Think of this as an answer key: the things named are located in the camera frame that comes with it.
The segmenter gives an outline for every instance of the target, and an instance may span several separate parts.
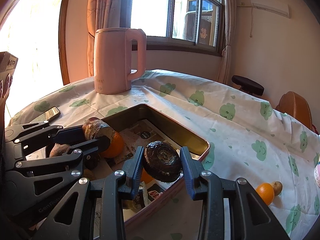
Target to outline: electrical wire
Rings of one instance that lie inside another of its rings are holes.
[[[252,31],[253,31],[253,5],[237,4],[237,7],[251,7],[251,30],[250,30],[250,38],[252,38]]]
[[[252,30],[253,30],[253,7],[251,7],[251,30],[250,30],[250,38],[252,38]]]
[[[9,114],[10,118],[12,118],[12,117],[11,117],[11,115],[10,115],[10,112],[9,112],[9,109],[8,109],[7,104],[5,104],[5,107],[6,107],[6,108],[7,108],[7,110],[8,110],[8,114]]]

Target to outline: chair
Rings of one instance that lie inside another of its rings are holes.
[[[312,129],[312,117],[307,101],[295,92],[289,91],[284,94],[276,110],[281,113],[287,113],[293,118],[297,119],[300,123]]]
[[[264,92],[264,87],[262,85],[249,78],[242,76],[233,76],[231,78],[231,81],[234,84],[241,86],[241,88],[239,89],[240,91],[245,92],[249,95],[255,94],[258,96],[262,96]]]

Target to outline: kettle lid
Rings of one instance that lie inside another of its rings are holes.
[[[129,28],[103,28],[96,30],[96,33],[102,33],[102,32],[114,32],[114,31],[126,31]]]

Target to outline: brown root vegetable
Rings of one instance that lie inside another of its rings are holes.
[[[65,153],[68,148],[70,147],[70,145],[68,144],[58,144],[56,143],[54,145],[54,147],[52,148],[49,157],[57,157],[57,156],[61,156],[63,153]]]
[[[149,143],[142,158],[143,168],[153,178],[162,182],[174,182],[180,176],[182,164],[176,150],[168,143]]]
[[[282,192],[282,183],[279,181],[274,181],[270,183],[275,192],[275,196],[278,196]]]
[[[84,122],[82,126],[84,137],[86,140],[95,139],[101,136],[107,136],[110,139],[110,143],[113,140],[115,131],[112,127],[107,125],[97,117],[91,117]]]
[[[83,171],[83,176],[82,177],[86,177],[88,178],[90,181],[96,180],[96,176],[93,174],[92,171],[88,170],[88,169],[84,169]]]
[[[133,200],[122,200],[123,209],[141,210],[142,208],[148,206],[148,204],[148,191],[144,182],[140,183],[138,194]]]
[[[84,121],[84,124],[82,125],[82,130],[85,133],[85,130],[88,128],[88,124],[94,120],[100,120],[98,117],[91,117]]]

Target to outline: dark round vegetable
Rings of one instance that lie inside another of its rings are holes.
[[[142,164],[150,176],[162,182],[174,182],[182,169],[178,153],[162,141],[151,142],[145,147]]]

